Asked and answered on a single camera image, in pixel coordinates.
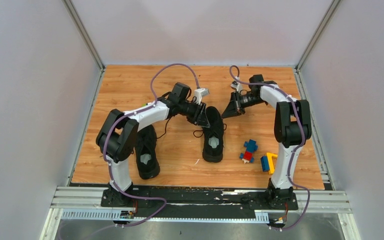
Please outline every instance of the black sneaker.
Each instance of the black sneaker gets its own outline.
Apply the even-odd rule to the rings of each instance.
[[[210,127],[202,128],[205,137],[202,157],[207,162],[218,163],[223,159],[223,135],[225,133],[223,119],[217,108],[213,106],[207,107],[205,113]]]
[[[157,133],[152,125],[146,126],[137,133],[136,164],[139,176],[142,179],[151,179],[160,173],[160,165],[155,154],[157,146]]]

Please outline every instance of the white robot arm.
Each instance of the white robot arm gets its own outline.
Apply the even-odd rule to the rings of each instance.
[[[274,135],[279,142],[276,168],[270,179],[268,188],[277,191],[276,196],[288,195],[292,192],[292,184],[288,179],[293,179],[298,155],[303,148],[302,134],[297,121],[291,121],[294,115],[292,104],[295,105],[303,128],[304,137],[311,137],[310,106],[306,100],[297,100],[280,90],[274,81],[264,81],[262,75],[254,75],[249,79],[250,91],[242,95],[244,91],[241,84],[234,81],[231,87],[235,90],[231,93],[230,102],[221,115],[222,118],[230,118],[245,113],[245,108],[260,103],[266,103],[276,109],[274,121]]]
[[[138,123],[137,131],[139,132],[141,129],[146,126],[152,125],[159,121],[164,121],[167,119],[169,115],[169,107],[161,101],[158,101],[155,106],[149,110],[143,111],[141,113],[134,114],[134,112],[138,112],[141,109],[146,108],[143,106],[141,108],[125,111],[124,115],[129,113],[133,113],[133,115],[129,116],[131,120],[135,120]],[[129,174],[129,161],[127,159],[122,161],[114,161],[110,155],[107,154],[106,158],[110,161],[109,166],[111,168],[112,179],[116,181],[117,185],[121,190],[125,191],[132,185],[132,179]],[[110,182],[111,186],[116,189],[114,182]]]

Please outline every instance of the wooden board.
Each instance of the wooden board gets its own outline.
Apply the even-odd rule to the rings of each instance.
[[[151,78],[162,68],[160,65],[110,65],[105,71],[103,82],[92,112],[84,138],[73,183],[108,183],[107,164],[95,144],[96,136],[109,111],[128,111],[151,102]],[[208,88],[210,95],[203,101],[215,106],[222,113],[230,99],[232,78],[226,66],[193,66],[199,84]],[[288,67],[241,67],[243,81],[254,74],[263,74],[266,81],[276,81],[286,92],[299,98],[292,68]],[[176,82],[187,84],[191,89],[196,84],[191,72],[182,66],[163,71],[154,82],[158,96],[171,91]],[[129,171],[136,185],[200,186],[266,188],[270,175],[262,172],[260,158],[266,152],[277,153],[273,127],[275,110],[265,104],[248,107],[246,114],[224,119],[227,129],[224,133],[224,157],[219,163],[206,162],[202,157],[204,137],[193,136],[200,128],[187,122],[186,117],[177,115],[167,126],[167,134],[157,141],[156,155],[161,168],[160,174],[152,179],[139,177],[134,155],[129,158]],[[166,121],[154,124],[157,136],[164,133]],[[257,141],[255,162],[244,164],[239,154],[245,151],[244,142]],[[315,156],[313,143],[307,141],[299,155],[294,180],[310,189],[324,189],[322,177]]]

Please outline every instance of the aluminum frame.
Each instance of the aluminum frame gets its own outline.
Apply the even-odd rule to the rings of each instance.
[[[45,224],[43,225],[42,233],[40,234],[40,240],[54,240],[57,235],[58,228],[63,215],[63,209],[50,208],[46,217]]]
[[[303,85],[303,82],[301,79],[301,71],[295,69],[294,75],[295,75],[296,85],[298,86],[299,95],[301,96],[302,99],[307,99],[306,87]],[[310,114],[311,116],[314,115],[311,108],[310,108]],[[327,164],[325,159],[325,154],[323,153],[323,147],[320,142],[320,138],[318,134],[319,129],[317,126],[318,125],[316,124],[314,117],[311,117],[312,144],[314,147],[315,155],[319,162],[318,166],[320,167],[321,179],[323,180],[323,183],[331,184],[332,188],[335,190],[335,182],[331,180],[332,178],[329,173],[329,165]]]
[[[102,207],[101,197],[106,187],[57,187],[51,209],[84,209],[84,210],[115,210],[133,211],[134,207]],[[224,191],[223,195],[237,195],[249,192],[264,192],[265,189],[240,189]],[[300,213],[307,201],[307,191],[295,190],[298,210],[290,210],[291,213]],[[351,206],[347,194],[344,191],[310,190],[311,198],[308,205],[308,213],[342,213],[351,214]],[[284,210],[256,210],[262,213],[283,213]]]
[[[99,79],[96,83],[95,92],[93,93],[93,99],[92,99],[92,103],[90,104],[89,113],[87,114],[87,121],[86,121],[86,124],[84,125],[83,132],[81,134],[81,138],[78,144],[78,149],[75,154],[74,164],[71,168],[70,176],[65,182],[66,186],[68,186],[72,182],[73,174],[76,169],[77,162],[79,160],[79,154],[80,154],[80,151],[82,150],[83,142],[85,141],[85,135],[86,135],[86,132],[88,131],[88,126],[91,121],[92,112],[94,111],[94,106],[95,106],[95,103],[97,102],[98,93],[99,93],[99,90],[101,89],[102,81],[104,80],[104,74],[105,74],[105,69],[101,69]]]
[[[353,214],[339,213],[338,218],[345,240],[361,240]]]
[[[84,40],[84,44],[86,44],[87,48],[90,51],[90,54],[92,54],[93,59],[95,60],[96,65],[99,67],[101,71],[105,69],[105,64],[102,61],[101,57],[98,54],[97,49],[95,48],[91,37],[89,36],[88,32],[86,31],[85,26],[82,23],[82,20],[80,19],[79,14],[77,13],[77,10],[72,2],[72,0],[62,0],[65,7],[67,8],[67,12],[71,16],[75,26],[77,27],[77,30],[81,37]]]
[[[78,209],[65,208],[61,220],[125,220],[120,210],[113,209]],[[128,219],[130,222],[137,222],[145,217]],[[255,218],[186,218],[186,217],[152,217],[150,222],[176,222],[176,223],[236,223],[236,224],[268,224],[269,214],[267,212],[255,212]]]
[[[308,43],[307,47],[305,48],[304,53],[302,54],[301,58],[299,59],[298,64],[296,65],[295,69],[300,70],[304,66],[307,58],[309,57],[311,51],[313,50],[314,46],[316,45],[317,41],[319,40],[320,36],[322,35],[323,31],[325,30],[325,27],[328,25],[329,21],[331,20],[332,16],[334,15],[334,13],[337,10],[340,3],[341,3],[341,0],[332,0],[332,3],[330,4],[330,6],[327,9],[326,13],[324,14],[323,18],[321,19],[320,24],[318,25],[317,29],[315,30],[314,35],[312,36],[310,42]]]

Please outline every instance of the red toy block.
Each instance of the red toy block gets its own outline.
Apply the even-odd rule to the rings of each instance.
[[[243,155],[243,159],[251,161],[252,158],[253,158],[253,154],[250,153],[249,151],[245,151],[245,154]]]

